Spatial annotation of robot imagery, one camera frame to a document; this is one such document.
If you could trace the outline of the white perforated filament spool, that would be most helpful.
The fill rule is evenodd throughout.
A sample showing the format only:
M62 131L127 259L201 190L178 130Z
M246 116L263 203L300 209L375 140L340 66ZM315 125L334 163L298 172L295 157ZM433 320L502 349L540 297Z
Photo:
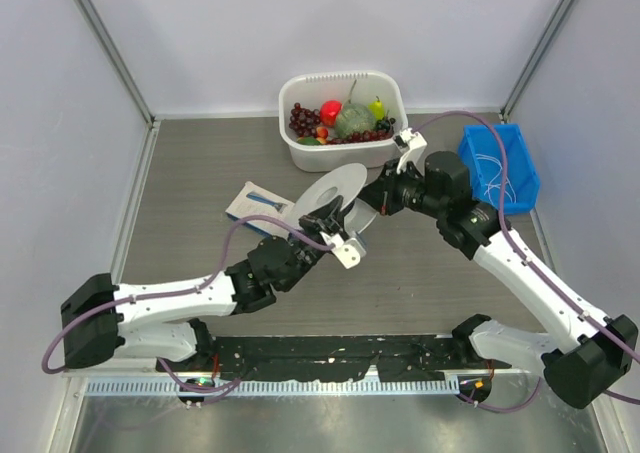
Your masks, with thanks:
M295 201L292 209L285 215L285 222L298 227L298 220L304 214L341 197L341 211L346 214L345 229L348 232L362 233L378 216L372 207L358 198L366 181L367 169L360 163L350 163L326 173Z

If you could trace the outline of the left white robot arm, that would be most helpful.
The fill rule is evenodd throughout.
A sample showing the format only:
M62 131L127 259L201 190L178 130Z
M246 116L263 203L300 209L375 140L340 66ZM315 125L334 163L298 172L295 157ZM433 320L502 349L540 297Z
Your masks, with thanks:
M303 215L299 224L265 220L287 236L266 236L234 265L221 262L208 276L160 283L116 284L108 273L87 279L60 308L64 369L90 368L113 358L158 358L205 370L213 348L202 316L249 314L288 292L326 254L346 269L366 254L358 233L345 228L343 199Z

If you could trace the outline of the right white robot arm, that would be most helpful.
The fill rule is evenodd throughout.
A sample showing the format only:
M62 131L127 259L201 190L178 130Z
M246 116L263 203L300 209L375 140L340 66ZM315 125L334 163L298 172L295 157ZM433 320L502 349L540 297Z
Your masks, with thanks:
M452 332L460 366L495 360L526 370L576 409L630 370L636 324L594 307L542 264L496 208L473 198L469 170L455 153L430 154L424 170L391 160L358 197L384 216L408 208L435 219L443 239L504 284L544 328L527 332L476 314Z

